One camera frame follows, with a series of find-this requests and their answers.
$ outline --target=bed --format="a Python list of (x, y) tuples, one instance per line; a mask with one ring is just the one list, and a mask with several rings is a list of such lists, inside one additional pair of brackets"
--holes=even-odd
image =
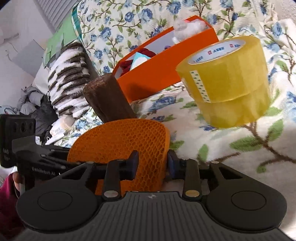
[[(170, 148), (180, 158), (224, 162), (280, 191), (288, 203), (281, 229), (296, 239), (296, 26), (291, 19), (278, 20), (267, 0), (83, 0), (75, 6), (72, 21), (94, 67), (103, 74), (174, 19), (191, 15), (206, 19), (219, 39), (254, 35), (261, 40), (270, 108), (256, 122), (217, 129), (204, 121), (182, 83), (135, 101), (132, 108), (138, 118), (160, 121), (170, 130)], [(100, 124), (90, 109), (56, 144), (71, 147)]]

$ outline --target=clear adhesive tape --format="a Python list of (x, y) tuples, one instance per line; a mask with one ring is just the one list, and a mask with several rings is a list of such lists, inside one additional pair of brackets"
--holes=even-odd
[(184, 59), (176, 71), (212, 126), (253, 122), (269, 107), (268, 70), (260, 40), (254, 36), (210, 45)]

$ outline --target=honeycomb pattern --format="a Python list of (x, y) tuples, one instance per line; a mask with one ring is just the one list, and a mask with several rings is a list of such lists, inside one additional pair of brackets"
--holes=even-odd
[[(154, 120), (124, 119), (105, 123), (80, 136), (69, 151), (67, 161), (108, 163), (127, 159), (139, 152), (139, 166), (133, 181), (121, 181), (121, 191), (159, 191), (165, 177), (170, 134)], [(98, 180), (96, 194), (102, 193)]]

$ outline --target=white pillow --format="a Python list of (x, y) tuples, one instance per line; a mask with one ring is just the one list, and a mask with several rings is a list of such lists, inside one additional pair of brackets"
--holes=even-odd
[(36, 77), (32, 83), (33, 87), (36, 87), (45, 95), (48, 92), (48, 75), (49, 71), (43, 67), (43, 64), (41, 64), (40, 69), (38, 70)]

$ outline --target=orange box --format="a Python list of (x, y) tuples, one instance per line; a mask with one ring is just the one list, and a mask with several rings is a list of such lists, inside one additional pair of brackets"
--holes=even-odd
[[(195, 19), (204, 21), (198, 16), (192, 16), (187, 20), (193, 21)], [(167, 34), (172, 35), (173, 33), (171, 32), (174, 28), (170, 27), (150, 38), (118, 62), (114, 68), (113, 75), (117, 78), (129, 103), (138, 99), (147, 98), (172, 84), (180, 82), (180, 77), (176, 72), (176, 66), (194, 52), (219, 41), (213, 27), (206, 21), (204, 22), (208, 26), (208, 29), (205, 31), (161, 51), (156, 56), (121, 77), (120, 74), (122, 70), (119, 67), (120, 63), (129, 58), (132, 59), (131, 57), (142, 48), (153, 51), (149, 48), (149, 45)]]

